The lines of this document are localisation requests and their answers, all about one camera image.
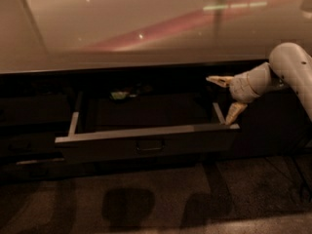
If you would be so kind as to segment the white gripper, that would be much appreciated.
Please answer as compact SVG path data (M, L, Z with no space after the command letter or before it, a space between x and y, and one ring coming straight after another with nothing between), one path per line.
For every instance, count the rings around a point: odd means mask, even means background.
M230 86L230 94L237 100L229 107L225 118L226 125L231 125L236 121L238 116L248 107L247 103L251 103L259 98L258 92L261 79L251 72L244 72L234 77L208 76L206 80L222 88L228 88Z

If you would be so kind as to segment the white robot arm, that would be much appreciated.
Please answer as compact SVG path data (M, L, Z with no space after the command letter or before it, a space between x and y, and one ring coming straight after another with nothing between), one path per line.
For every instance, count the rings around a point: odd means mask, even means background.
M225 124L231 125L247 106L266 93L291 88L312 120L312 58L295 43L276 46L268 62L234 76L208 76L207 81L228 88L234 102Z

